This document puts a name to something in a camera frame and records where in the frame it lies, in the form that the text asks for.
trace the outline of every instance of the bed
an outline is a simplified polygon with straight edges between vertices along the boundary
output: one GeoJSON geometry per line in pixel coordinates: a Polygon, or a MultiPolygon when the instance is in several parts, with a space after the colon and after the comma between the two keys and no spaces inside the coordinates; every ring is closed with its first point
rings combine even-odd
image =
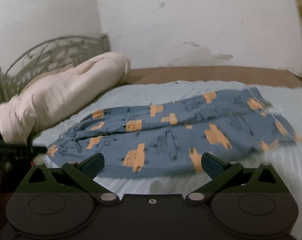
{"type": "MultiPolygon", "coordinates": [[[[0,69],[2,100],[8,101],[20,93],[30,80],[41,73],[71,62],[78,65],[110,50],[106,34],[99,38],[67,36],[45,41],[24,53],[5,73],[0,69]]],[[[100,95],[78,113],[37,135],[33,144],[50,145],[96,109],[162,104],[212,90],[243,89],[253,84],[266,100],[273,103],[271,111],[282,114],[302,137],[302,82],[289,71],[236,66],[168,67],[132,70],[127,85],[100,95]]],[[[34,161],[57,167],[46,155],[39,155],[34,161]]],[[[272,163],[299,205],[300,213],[292,234],[302,239],[302,144],[280,147],[265,155],[252,155],[241,162],[247,167],[257,167],[266,161],[272,163]]],[[[127,193],[182,193],[185,196],[210,178],[204,172],[198,172],[183,177],[125,179],[97,176],[94,180],[121,198],[127,193]]]]}

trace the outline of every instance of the screw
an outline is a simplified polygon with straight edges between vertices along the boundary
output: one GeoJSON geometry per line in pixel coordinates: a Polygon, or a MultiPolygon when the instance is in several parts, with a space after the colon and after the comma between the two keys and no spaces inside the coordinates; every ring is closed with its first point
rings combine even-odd
{"type": "Polygon", "coordinates": [[[193,201],[199,201],[204,199],[204,195],[202,193],[194,192],[189,194],[189,199],[193,201]]]}
{"type": "Polygon", "coordinates": [[[101,199],[104,201],[112,201],[116,199],[116,194],[114,193],[104,193],[101,195],[101,199]]]}
{"type": "Polygon", "coordinates": [[[155,199],[149,199],[150,204],[155,204],[157,201],[155,199]]]}

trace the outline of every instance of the metal bed frame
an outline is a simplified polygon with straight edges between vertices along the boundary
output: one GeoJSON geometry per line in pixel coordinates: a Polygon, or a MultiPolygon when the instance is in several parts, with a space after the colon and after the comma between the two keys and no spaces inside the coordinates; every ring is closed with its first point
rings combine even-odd
{"type": "Polygon", "coordinates": [[[107,34],[99,38],[62,36],[44,41],[22,54],[3,73],[0,66],[0,101],[9,101],[21,93],[36,76],[71,63],[74,66],[99,54],[111,51],[107,34]]]}

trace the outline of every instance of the beige blanket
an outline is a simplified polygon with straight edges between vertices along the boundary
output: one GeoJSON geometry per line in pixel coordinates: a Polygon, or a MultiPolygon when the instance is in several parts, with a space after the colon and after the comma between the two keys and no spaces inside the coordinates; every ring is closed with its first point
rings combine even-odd
{"type": "Polygon", "coordinates": [[[5,142],[26,143],[39,133],[76,113],[94,98],[130,75],[127,57],[107,52],[63,71],[47,73],[20,95],[0,104],[0,131],[5,142]]]}

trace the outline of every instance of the white wall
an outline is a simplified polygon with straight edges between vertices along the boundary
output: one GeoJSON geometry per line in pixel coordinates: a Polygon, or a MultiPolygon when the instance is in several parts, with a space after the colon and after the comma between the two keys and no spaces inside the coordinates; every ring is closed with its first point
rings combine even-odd
{"type": "Polygon", "coordinates": [[[295,0],[98,0],[133,68],[239,65],[302,71],[295,0]]]}
{"type": "Polygon", "coordinates": [[[0,0],[0,65],[62,35],[100,35],[96,0],[0,0]]]}

